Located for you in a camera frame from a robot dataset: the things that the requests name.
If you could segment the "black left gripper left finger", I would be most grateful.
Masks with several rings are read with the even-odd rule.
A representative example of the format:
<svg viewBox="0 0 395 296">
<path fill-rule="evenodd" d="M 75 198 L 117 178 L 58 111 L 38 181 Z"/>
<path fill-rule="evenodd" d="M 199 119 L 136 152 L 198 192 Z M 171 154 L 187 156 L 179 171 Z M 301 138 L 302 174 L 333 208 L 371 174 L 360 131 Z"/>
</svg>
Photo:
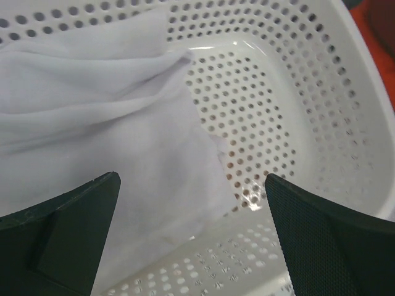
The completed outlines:
<svg viewBox="0 0 395 296">
<path fill-rule="evenodd" d="M 90 295 L 120 185 L 106 173 L 1 217 L 1 295 Z"/>
</svg>

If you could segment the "white t shirt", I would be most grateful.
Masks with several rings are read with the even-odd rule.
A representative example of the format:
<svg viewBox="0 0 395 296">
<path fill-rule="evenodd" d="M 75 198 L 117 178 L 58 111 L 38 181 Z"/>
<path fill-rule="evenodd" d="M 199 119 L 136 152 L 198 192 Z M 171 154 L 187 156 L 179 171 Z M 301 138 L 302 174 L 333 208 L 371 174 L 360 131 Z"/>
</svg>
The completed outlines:
<svg viewBox="0 0 395 296">
<path fill-rule="evenodd" d="M 1 48 L 1 214 L 120 176 L 96 292 L 236 206 L 225 143 L 202 128 L 185 84 L 193 53 L 169 51 L 166 32 L 156 8 Z"/>
</svg>

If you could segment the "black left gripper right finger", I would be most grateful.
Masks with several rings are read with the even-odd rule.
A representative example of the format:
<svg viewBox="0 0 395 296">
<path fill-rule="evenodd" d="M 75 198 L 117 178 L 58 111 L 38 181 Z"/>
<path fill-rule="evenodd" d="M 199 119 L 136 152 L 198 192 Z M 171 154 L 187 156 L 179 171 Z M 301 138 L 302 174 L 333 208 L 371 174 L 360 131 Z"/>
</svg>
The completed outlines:
<svg viewBox="0 0 395 296">
<path fill-rule="evenodd" d="M 265 190 L 296 295 L 394 295 L 394 222 L 275 174 Z"/>
</svg>

